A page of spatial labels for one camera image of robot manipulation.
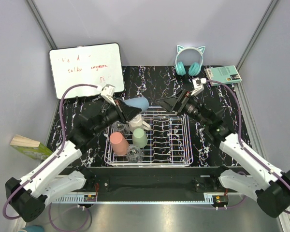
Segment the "blue plastic cup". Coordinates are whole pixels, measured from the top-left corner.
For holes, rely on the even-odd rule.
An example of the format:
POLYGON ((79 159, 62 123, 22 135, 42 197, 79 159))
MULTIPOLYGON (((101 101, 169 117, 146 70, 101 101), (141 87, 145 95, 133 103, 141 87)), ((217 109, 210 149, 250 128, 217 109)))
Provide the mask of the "blue plastic cup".
POLYGON ((149 101, 145 97, 137 97, 124 100, 124 103, 128 106, 140 108, 142 111, 146 111, 149 108, 149 101))

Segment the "green plastic cup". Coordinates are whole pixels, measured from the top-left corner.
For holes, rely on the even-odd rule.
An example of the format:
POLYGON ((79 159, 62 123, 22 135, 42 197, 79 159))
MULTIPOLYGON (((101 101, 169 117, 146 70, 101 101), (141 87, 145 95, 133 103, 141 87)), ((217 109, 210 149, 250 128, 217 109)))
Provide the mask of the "green plastic cup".
POLYGON ((141 128, 137 128, 132 134, 132 143, 138 148, 144 148, 147 145, 148 139, 145 131, 141 128))

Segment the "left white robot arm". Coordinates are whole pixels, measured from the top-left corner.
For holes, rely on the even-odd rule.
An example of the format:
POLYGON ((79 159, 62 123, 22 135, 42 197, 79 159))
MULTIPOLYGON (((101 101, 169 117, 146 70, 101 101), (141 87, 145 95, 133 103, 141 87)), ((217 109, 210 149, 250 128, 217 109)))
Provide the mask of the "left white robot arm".
POLYGON ((20 179, 11 177, 5 183, 6 202, 2 214, 6 219, 36 219, 57 198, 71 191, 90 191, 95 180, 87 168, 77 168, 68 176, 54 180, 69 164, 86 153, 96 137, 119 121, 128 123, 149 108, 145 97, 116 100, 105 109, 92 109, 89 115, 80 115, 71 132, 63 135, 60 148, 37 168, 20 179))

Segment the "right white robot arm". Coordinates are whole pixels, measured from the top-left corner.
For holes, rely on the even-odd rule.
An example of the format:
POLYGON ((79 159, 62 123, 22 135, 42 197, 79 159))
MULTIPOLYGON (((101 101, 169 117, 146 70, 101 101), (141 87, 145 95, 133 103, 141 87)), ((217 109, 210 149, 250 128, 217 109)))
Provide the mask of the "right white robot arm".
POLYGON ((235 190, 256 201, 272 218, 286 212, 290 206, 290 171, 284 172, 266 161, 241 140, 240 134, 228 127, 220 112, 200 103, 190 92, 181 90, 174 96, 159 99, 157 103, 168 112, 187 115, 202 124, 205 137, 250 174, 246 177, 229 168, 220 168, 220 172, 210 179, 212 190, 235 190))

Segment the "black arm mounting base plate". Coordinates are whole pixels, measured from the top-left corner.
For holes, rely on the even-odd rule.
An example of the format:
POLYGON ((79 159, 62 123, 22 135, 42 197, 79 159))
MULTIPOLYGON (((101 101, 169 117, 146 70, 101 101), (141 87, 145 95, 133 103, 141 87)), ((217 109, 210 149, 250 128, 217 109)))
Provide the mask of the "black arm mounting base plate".
POLYGON ((215 175, 219 167, 91 167, 99 203, 188 203, 204 193, 226 193, 215 175))

